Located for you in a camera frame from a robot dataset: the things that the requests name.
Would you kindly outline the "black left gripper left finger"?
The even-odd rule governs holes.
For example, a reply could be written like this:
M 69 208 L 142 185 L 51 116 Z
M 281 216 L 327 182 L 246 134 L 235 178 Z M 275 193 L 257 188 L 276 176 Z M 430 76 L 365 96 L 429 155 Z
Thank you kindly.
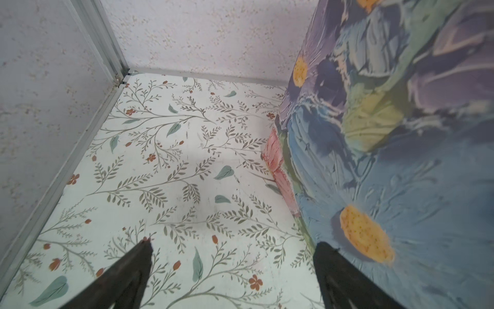
M 63 308 L 140 308 L 153 266 L 151 240 L 142 240 Z

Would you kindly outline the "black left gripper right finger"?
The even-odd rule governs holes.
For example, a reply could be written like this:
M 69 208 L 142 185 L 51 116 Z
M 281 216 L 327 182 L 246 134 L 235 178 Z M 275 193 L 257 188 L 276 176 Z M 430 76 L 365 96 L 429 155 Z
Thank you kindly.
M 326 308 L 403 308 L 328 243 L 317 244 L 313 263 Z

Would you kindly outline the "floral paper bag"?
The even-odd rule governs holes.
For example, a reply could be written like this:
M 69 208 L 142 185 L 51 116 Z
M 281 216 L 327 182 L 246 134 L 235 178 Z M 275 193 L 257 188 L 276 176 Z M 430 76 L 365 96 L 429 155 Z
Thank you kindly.
M 492 308 L 493 2 L 320 1 L 262 157 L 403 308 Z

